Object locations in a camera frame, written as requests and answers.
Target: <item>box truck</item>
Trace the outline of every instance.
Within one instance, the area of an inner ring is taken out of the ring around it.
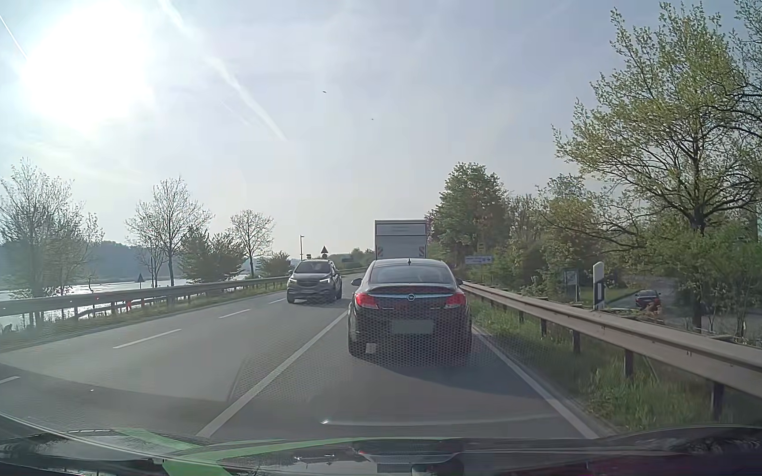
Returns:
[[[376,220],[375,259],[428,257],[429,226],[424,219]]]

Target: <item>green hood stripe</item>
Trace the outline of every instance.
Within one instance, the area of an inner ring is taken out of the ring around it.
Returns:
[[[164,471],[169,476],[231,476],[230,472],[219,466],[219,461],[233,457],[248,457],[262,453],[273,453],[277,451],[298,450],[300,448],[309,448],[311,446],[336,445],[338,443],[351,443],[353,441],[364,441],[367,439],[378,439],[376,437],[364,438],[333,438],[333,439],[311,439],[308,441],[292,441],[289,443],[279,443],[276,445],[247,446],[245,448],[231,448],[228,450],[204,451],[202,453],[193,453],[179,458],[164,461]],[[384,439],[454,439],[431,436],[399,436]]]
[[[180,441],[178,439],[167,438],[151,431],[141,428],[116,428],[117,431],[123,435],[128,435],[132,438],[142,439],[154,445],[165,446],[166,448],[172,448],[173,450],[193,450],[200,448],[198,445],[187,443],[186,441]]]

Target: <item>road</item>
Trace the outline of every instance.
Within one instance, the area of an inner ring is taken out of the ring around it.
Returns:
[[[352,357],[353,291],[344,282],[345,299],[326,304],[281,292],[0,354],[0,412],[217,440],[589,436],[481,338],[461,368],[418,352]]]

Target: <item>rear windshield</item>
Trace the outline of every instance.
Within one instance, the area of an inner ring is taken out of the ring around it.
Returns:
[[[296,273],[330,273],[331,265],[320,261],[302,261],[295,267]]]
[[[425,264],[378,266],[369,276],[370,283],[442,283],[454,284],[448,268]]]

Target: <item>blurred license plate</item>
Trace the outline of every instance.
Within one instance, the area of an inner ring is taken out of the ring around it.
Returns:
[[[392,334],[431,334],[433,321],[423,319],[400,319],[390,321],[389,331]]]

